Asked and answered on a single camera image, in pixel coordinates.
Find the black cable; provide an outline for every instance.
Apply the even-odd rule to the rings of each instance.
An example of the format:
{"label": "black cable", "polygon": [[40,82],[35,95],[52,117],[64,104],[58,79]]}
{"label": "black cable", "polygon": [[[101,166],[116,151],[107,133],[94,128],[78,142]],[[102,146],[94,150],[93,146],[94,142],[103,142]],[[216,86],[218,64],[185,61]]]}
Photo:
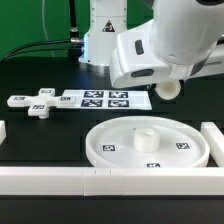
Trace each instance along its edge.
{"label": "black cable", "polygon": [[[69,0],[69,11],[70,11],[70,22],[71,27],[77,29],[77,20],[76,20],[76,3],[75,0]],[[78,29],[77,31],[71,31],[72,37],[79,37]]]}
{"label": "black cable", "polygon": [[25,45],[22,45],[22,46],[20,46],[18,48],[15,48],[14,50],[12,50],[9,53],[7,53],[2,58],[2,60],[4,60],[4,58],[7,58],[11,54],[14,54],[14,53],[16,53],[18,51],[24,50],[26,48],[36,47],[36,46],[44,46],[44,45],[54,45],[54,44],[67,44],[67,43],[71,43],[71,41],[70,40],[54,40],[54,41],[42,41],[42,42],[35,42],[35,43],[25,44]]}
{"label": "black cable", "polygon": [[66,50],[79,50],[80,48],[50,48],[50,49],[37,49],[37,50],[28,50],[28,51],[21,51],[14,54],[10,54],[9,56],[3,58],[0,63],[3,64],[9,58],[14,57],[19,54],[27,54],[27,53],[34,53],[34,52],[43,52],[43,51],[66,51]]}

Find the green background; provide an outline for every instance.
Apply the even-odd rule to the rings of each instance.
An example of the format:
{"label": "green background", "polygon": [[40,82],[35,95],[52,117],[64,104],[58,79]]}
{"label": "green background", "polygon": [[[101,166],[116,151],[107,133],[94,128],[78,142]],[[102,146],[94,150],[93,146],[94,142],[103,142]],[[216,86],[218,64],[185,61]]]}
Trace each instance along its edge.
{"label": "green background", "polygon": [[[90,0],[75,0],[75,2],[78,29],[83,36],[89,29]],[[152,10],[145,7],[141,0],[128,0],[128,28],[140,25],[152,16]],[[49,40],[70,38],[68,0],[45,0],[45,24]],[[45,40],[42,0],[0,0],[0,58],[16,47]],[[54,52],[54,54],[57,57],[67,55],[66,52]],[[50,52],[30,55],[51,57]]]}

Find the white block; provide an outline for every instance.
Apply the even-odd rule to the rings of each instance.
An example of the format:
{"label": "white block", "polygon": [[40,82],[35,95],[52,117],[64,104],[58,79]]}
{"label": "white block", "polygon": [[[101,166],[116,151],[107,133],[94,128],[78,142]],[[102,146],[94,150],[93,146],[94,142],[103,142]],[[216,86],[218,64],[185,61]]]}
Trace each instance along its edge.
{"label": "white block", "polygon": [[213,122],[203,122],[201,133],[211,147],[211,155],[219,167],[224,167],[224,136]]}
{"label": "white block", "polygon": [[84,175],[84,195],[122,195],[122,170],[96,169]]}
{"label": "white block", "polygon": [[1,167],[0,195],[83,195],[84,168]]}
{"label": "white block", "polygon": [[124,195],[223,195],[224,169],[126,169]]}
{"label": "white block", "polygon": [[0,145],[6,138],[5,121],[0,121]]}

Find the printed marker sheet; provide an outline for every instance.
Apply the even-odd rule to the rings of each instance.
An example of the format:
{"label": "printed marker sheet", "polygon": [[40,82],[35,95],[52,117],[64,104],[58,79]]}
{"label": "printed marker sheet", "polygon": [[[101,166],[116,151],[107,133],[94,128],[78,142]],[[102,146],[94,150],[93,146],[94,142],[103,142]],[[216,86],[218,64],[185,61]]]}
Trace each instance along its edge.
{"label": "printed marker sheet", "polygon": [[75,97],[79,109],[137,109],[151,110],[147,91],[65,90],[63,97]]}

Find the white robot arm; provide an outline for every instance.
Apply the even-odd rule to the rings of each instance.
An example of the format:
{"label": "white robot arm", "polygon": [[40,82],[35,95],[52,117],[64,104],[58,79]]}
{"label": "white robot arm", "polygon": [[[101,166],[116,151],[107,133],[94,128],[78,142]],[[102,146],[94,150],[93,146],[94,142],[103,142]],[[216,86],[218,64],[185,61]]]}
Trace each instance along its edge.
{"label": "white robot arm", "polygon": [[224,0],[155,0],[153,9],[153,20],[118,35],[113,87],[160,83],[159,95],[172,99],[178,80],[224,73]]}

